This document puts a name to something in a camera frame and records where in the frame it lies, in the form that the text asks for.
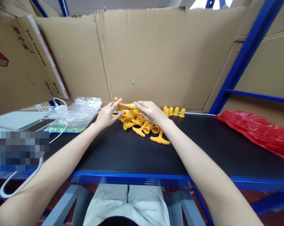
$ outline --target leg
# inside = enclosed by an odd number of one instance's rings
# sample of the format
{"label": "leg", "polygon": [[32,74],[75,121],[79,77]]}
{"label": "leg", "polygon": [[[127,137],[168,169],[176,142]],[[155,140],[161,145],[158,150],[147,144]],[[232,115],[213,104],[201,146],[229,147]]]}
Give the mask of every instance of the leg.
{"label": "leg", "polygon": [[128,185],[99,184],[86,211],[83,226],[98,225],[127,203]]}
{"label": "leg", "polygon": [[128,204],[137,210],[131,212],[130,219],[138,225],[170,226],[168,209],[161,187],[130,185]]}

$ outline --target cardboard sheet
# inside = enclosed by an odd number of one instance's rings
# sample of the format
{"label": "cardboard sheet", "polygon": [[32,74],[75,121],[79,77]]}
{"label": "cardboard sheet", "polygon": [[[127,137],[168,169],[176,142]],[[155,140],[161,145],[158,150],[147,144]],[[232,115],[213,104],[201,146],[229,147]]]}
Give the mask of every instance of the cardboard sheet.
{"label": "cardboard sheet", "polygon": [[152,100],[160,107],[202,111],[244,14],[245,8],[97,14],[111,99]]}

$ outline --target blue metal frame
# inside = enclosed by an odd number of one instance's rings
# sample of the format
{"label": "blue metal frame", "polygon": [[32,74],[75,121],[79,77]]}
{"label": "blue metal frame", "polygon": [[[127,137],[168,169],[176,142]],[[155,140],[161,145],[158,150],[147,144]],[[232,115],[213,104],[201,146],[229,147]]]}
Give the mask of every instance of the blue metal frame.
{"label": "blue metal frame", "polygon": [[71,16],[70,15],[70,12],[69,12],[69,9],[67,7],[67,1],[66,0],[58,0],[58,3],[60,5],[60,9],[61,9],[61,13],[64,17],[69,17]]}
{"label": "blue metal frame", "polygon": [[197,188],[194,189],[194,192],[195,192],[195,194],[196,194],[196,196],[198,198],[198,201],[200,202],[201,207],[202,207],[203,211],[205,212],[205,215],[206,215],[206,217],[208,219],[208,223],[206,224],[206,226],[214,226],[211,214],[210,214],[210,212],[209,212],[209,210],[208,210],[208,208],[207,208],[203,198],[201,197],[201,194],[199,193]]}
{"label": "blue metal frame", "polygon": [[[13,179],[25,180],[35,169],[18,172]],[[0,179],[7,179],[12,172],[0,172]],[[284,179],[230,177],[239,190],[245,191],[283,191]],[[97,171],[74,171],[68,178],[71,183],[109,183],[153,185],[167,187],[196,187],[188,175],[137,174]]]}
{"label": "blue metal frame", "polygon": [[239,90],[234,90],[234,89],[227,89],[226,92],[284,103],[283,97],[275,97],[275,96],[269,96],[269,95],[263,95],[263,94],[249,93],[249,92],[244,92],[244,91],[239,91]]}
{"label": "blue metal frame", "polygon": [[227,92],[227,90],[234,90],[283,3],[284,0],[265,1],[258,17],[253,24],[252,29],[249,32],[248,37],[245,40],[244,45],[242,46],[232,66],[229,75],[227,76],[217,98],[214,101],[214,104],[212,105],[212,108],[210,109],[210,114],[217,115],[220,113],[221,109],[231,95],[231,93]]}
{"label": "blue metal frame", "polygon": [[258,216],[284,210],[284,192],[277,192],[251,204]]}
{"label": "blue metal frame", "polygon": [[215,0],[207,0],[206,8],[213,8]]}
{"label": "blue metal frame", "polygon": [[32,0],[32,2],[34,3],[34,5],[36,6],[36,8],[43,17],[49,17],[49,15],[47,14],[47,12],[45,11],[45,9],[38,0]]}
{"label": "blue metal frame", "polygon": [[226,5],[226,0],[219,0],[219,7],[223,7]]}

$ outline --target yellow plastic part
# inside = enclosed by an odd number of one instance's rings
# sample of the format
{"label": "yellow plastic part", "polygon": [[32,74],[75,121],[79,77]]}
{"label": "yellow plastic part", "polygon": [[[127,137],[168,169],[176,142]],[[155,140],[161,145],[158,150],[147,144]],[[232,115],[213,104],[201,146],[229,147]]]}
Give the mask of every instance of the yellow plastic part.
{"label": "yellow plastic part", "polygon": [[121,111],[122,106],[118,104],[117,109],[118,111]]}
{"label": "yellow plastic part", "polygon": [[146,121],[142,116],[137,117],[137,125],[143,124]]}
{"label": "yellow plastic part", "polygon": [[160,134],[158,135],[158,137],[150,137],[150,139],[157,143],[169,145],[170,141],[166,141],[165,139],[163,139],[162,136],[163,136],[163,130],[160,128]]}
{"label": "yellow plastic part", "polygon": [[132,129],[134,130],[134,132],[136,132],[138,135],[140,135],[141,137],[145,137],[146,135],[143,133],[143,128],[146,127],[150,122],[148,122],[147,120],[144,122],[144,125],[141,128],[135,128],[133,127]]}
{"label": "yellow plastic part", "polygon": [[134,117],[130,116],[129,114],[123,114],[122,116],[124,116],[125,118],[134,119]]}
{"label": "yellow plastic part", "polygon": [[158,127],[158,126],[153,126],[153,127],[151,128],[151,131],[152,131],[153,133],[157,134],[157,133],[160,132],[160,127]]}
{"label": "yellow plastic part", "polygon": [[145,126],[145,127],[143,128],[143,132],[146,133],[146,134],[149,134],[152,127],[153,127],[153,124],[152,124],[152,123],[149,123],[147,126]]}
{"label": "yellow plastic part", "polygon": [[170,116],[173,115],[173,107],[170,107],[170,108],[169,108],[169,115],[170,115]]}
{"label": "yellow plastic part", "polygon": [[139,110],[134,103],[131,103],[131,104],[124,104],[124,103],[121,103],[120,102],[120,105],[123,106],[123,107],[128,107],[130,109],[135,109],[135,110]]}
{"label": "yellow plastic part", "polygon": [[176,107],[174,109],[173,115],[178,116],[179,115],[179,111],[180,111],[179,107]]}
{"label": "yellow plastic part", "polygon": [[179,117],[184,118],[184,117],[185,117],[185,112],[186,112],[186,109],[185,109],[185,108],[182,108],[182,110],[180,110]]}
{"label": "yellow plastic part", "polygon": [[136,119],[132,119],[131,122],[133,122],[134,124],[138,125],[137,120]]}
{"label": "yellow plastic part", "polygon": [[124,118],[121,122],[122,122],[122,123],[130,123],[130,119]]}
{"label": "yellow plastic part", "polygon": [[120,116],[119,120],[122,121],[123,119],[125,119],[124,114],[122,114],[122,115]]}
{"label": "yellow plastic part", "polygon": [[141,115],[137,110],[130,110],[128,114],[131,116],[135,116],[135,117],[138,117]]}
{"label": "yellow plastic part", "polygon": [[130,123],[123,123],[123,129],[124,130],[127,130],[131,127],[133,127],[135,124],[133,122],[130,122]]}
{"label": "yellow plastic part", "polygon": [[163,109],[163,112],[165,113],[165,115],[167,116],[167,117],[169,117],[169,108],[165,108],[164,107],[164,109]]}

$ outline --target yellow t-shaped plug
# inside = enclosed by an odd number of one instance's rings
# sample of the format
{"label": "yellow t-shaped plug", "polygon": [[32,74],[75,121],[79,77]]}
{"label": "yellow t-shaped plug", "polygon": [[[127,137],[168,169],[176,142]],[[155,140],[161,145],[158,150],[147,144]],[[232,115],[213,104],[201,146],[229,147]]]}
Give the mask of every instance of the yellow t-shaped plug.
{"label": "yellow t-shaped plug", "polygon": [[166,141],[163,137],[163,130],[160,128],[160,134],[158,137],[150,137],[150,139],[154,142],[169,145],[170,141]]}

